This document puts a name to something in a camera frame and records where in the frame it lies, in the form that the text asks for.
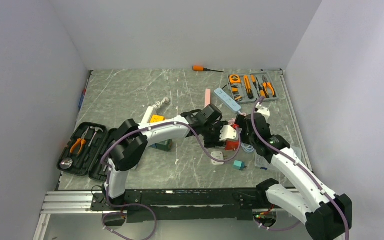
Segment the red cube adapter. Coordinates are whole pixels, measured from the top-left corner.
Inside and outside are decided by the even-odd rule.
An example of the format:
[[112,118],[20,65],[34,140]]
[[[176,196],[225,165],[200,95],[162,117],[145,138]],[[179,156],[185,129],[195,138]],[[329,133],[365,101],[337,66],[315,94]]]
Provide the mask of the red cube adapter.
[[241,142],[239,140],[227,140],[224,149],[226,151],[237,151],[240,147]]

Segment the pink power strip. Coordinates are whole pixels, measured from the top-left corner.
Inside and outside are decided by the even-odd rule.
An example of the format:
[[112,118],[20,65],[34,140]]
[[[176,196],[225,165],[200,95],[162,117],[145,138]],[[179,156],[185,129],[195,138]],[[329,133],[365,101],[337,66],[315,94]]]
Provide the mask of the pink power strip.
[[212,91],[209,88],[205,89],[205,94],[204,94],[204,106],[207,107],[208,105],[211,104],[211,94]]

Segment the teal cube plug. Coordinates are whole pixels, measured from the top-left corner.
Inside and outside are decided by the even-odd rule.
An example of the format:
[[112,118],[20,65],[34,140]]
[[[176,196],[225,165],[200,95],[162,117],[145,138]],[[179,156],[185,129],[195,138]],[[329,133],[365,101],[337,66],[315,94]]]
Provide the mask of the teal cube plug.
[[236,170],[239,170],[239,171],[242,171],[243,169],[246,168],[245,163],[244,163],[243,161],[240,161],[240,160],[235,160],[235,161],[233,162],[232,167],[233,167],[234,169],[236,169]]

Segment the light blue power strip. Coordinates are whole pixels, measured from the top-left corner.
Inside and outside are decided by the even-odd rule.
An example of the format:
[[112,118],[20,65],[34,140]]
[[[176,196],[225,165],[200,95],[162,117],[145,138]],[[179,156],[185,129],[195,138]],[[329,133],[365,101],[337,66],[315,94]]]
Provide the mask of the light blue power strip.
[[240,114],[242,107],[230,97],[223,89],[216,88],[213,93],[230,109],[233,113]]

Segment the small white plug adapter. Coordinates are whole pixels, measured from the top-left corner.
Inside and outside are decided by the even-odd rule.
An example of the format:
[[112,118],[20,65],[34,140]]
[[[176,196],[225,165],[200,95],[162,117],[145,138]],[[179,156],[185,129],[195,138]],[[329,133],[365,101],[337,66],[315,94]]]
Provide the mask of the small white plug adapter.
[[223,165],[227,161],[222,151],[212,151],[210,156],[212,157],[211,164],[214,166]]

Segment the green cube adapter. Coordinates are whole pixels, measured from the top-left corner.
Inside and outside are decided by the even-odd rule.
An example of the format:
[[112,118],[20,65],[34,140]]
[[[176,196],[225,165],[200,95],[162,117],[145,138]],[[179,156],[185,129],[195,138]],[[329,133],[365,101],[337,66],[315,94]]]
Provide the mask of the green cube adapter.
[[173,145],[173,140],[169,139],[169,140],[156,143],[155,148],[160,151],[169,152],[172,148],[172,145]]

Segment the grey tool tray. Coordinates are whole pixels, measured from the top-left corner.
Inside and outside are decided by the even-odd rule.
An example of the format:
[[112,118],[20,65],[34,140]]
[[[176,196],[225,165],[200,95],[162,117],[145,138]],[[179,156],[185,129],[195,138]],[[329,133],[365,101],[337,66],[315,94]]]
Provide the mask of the grey tool tray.
[[260,97],[264,97],[264,101],[274,101],[279,98],[274,79],[266,71],[230,74],[227,78],[227,87],[233,100],[239,105],[253,103]]

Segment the yellow cube adapter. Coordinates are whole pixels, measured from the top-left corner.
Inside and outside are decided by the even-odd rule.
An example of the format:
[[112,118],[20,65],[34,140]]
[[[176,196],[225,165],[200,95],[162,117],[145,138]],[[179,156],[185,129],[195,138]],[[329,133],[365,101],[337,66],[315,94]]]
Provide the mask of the yellow cube adapter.
[[158,123],[158,122],[162,122],[164,120],[165,120],[164,116],[154,114],[151,116],[149,123]]

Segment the white power strip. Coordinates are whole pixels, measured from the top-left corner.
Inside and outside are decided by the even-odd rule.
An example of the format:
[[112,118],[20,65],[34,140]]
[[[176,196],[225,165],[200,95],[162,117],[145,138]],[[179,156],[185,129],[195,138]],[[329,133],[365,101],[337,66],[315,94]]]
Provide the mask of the white power strip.
[[170,99],[168,97],[164,97],[161,101],[157,101],[155,104],[148,106],[141,120],[141,124],[150,123],[152,117],[157,115],[157,111],[164,105],[168,104]]

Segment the black tool case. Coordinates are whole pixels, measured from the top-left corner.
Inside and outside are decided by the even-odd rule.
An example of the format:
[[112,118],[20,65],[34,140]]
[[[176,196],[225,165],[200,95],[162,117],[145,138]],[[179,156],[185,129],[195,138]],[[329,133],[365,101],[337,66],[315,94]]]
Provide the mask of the black tool case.
[[112,134],[116,129],[83,122],[72,134],[56,167],[62,172],[75,176],[88,176],[90,179],[104,182],[108,168],[101,164],[101,158],[111,143]]

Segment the clear screw box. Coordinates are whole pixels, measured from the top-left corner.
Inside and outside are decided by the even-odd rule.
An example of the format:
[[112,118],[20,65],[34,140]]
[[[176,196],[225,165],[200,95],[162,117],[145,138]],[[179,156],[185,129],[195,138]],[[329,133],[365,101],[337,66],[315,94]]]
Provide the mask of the clear screw box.
[[[301,148],[299,148],[297,146],[292,146],[291,148],[294,150],[297,158],[299,160],[301,160],[302,159]],[[254,152],[254,166],[261,169],[261,170],[280,172],[280,170],[278,168],[276,168],[272,164],[268,163],[264,157],[259,156],[256,152]]]

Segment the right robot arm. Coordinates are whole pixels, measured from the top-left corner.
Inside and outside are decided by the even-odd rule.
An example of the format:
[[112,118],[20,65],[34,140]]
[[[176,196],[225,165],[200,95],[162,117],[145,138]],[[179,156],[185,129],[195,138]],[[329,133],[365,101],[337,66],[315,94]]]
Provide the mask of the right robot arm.
[[280,170],[298,190],[292,193],[270,178],[256,186],[256,203],[267,208],[271,204],[288,211],[299,220],[314,240],[350,239],[353,203],[346,195],[338,195],[324,185],[297,157],[290,144],[273,135],[266,118],[260,113],[238,115],[240,139],[254,147],[256,153]]

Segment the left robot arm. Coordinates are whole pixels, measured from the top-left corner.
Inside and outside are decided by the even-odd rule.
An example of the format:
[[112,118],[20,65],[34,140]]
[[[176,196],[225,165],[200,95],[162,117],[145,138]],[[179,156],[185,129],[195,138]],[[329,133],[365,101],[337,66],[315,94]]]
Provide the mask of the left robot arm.
[[126,120],[116,131],[102,157],[102,164],[108,168],[104,204],[111,210],[123,205],[129,171],[138,165],[151,145],[170,139],[202,136],[204,141],[200,145],[208,149],[222,147],[227,140],[236,140],[237,130],[221,118],[221,111],[210,104],[203,110],[183,112],[174,118],[154,123]]

